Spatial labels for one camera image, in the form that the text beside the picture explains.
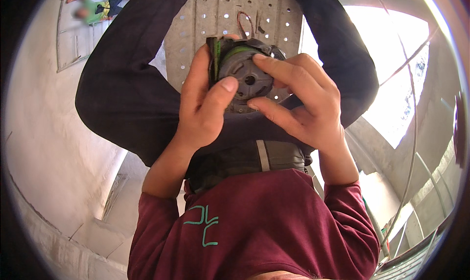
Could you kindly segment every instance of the blurred person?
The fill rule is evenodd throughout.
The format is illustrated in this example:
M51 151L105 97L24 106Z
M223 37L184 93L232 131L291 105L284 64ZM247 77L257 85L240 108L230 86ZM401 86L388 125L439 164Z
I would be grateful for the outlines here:
M306 54L255 55L274 86L293 94L278 104L251 99L257 111L238 114L225 113L235 78L209 88L207 45L194 55L181 94L149 65L186 1L129 1L77 90L84 124L150 167L129 279L369 279L379 242L344 128L367 110L379 84L344 8L338 0L296 0L323 67ZM315 149L324 200L305 172Z
M111 20L113 16L121 12L118 6L123 0L92 1L82 0L82 6L73 14L74 18L82 19L85 23L91 24L98 21Z

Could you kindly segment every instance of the belt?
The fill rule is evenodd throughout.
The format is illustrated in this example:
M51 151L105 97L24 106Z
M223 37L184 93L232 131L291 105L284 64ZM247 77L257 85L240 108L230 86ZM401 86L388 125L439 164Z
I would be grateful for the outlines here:
M256 140L199 158L190 164L187 178L191 191L198 193L230 176L283 169L306 171L301 149L293 143Z

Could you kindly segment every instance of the green shirt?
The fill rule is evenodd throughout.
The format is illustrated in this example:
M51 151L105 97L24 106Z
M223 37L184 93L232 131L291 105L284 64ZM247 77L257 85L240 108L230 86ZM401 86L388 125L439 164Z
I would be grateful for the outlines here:
M96 9L98 8L98 5L104 6L104 2L102 2L102 1L95 2L95 1L92 1L92 0L83 0L83 6L88 10L88 16L85 18L85 22L87 24L97 22L97 21L101 20L102 18L104 18L104 13L103 12L95 14Z

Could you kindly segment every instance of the teal logo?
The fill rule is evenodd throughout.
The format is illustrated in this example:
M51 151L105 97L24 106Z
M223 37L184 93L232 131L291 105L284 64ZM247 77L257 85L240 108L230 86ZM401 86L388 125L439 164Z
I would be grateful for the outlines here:
M219 219L219 217L214 217L214 218L210 219L209 221L207 220L207 213L209 212L209 206L208 205L206 207L193 206L192 208L188 209L187 211L190 211L194 208L200 208L201 209L201 220L199 222L186 221L186 222L183 223L183 225L184 224L200 225L202 223L205 223L206 226L204 227L204 233L203 233L203 247L206 247L208 245L218 245L219 244L218 242L207 242L207 243L205 243L205 233L206 233L207 229L210 226L219 223L219 221L217 221Z

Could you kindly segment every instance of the maroon shirt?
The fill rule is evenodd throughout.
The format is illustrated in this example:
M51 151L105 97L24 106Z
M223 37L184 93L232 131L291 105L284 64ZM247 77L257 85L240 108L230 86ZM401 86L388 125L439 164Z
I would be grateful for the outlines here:
M233 176L191 195L179 217L174 199L142 194L128 277L247 279L270 271L369 279L379 244L359 182L326 186L287 169Z

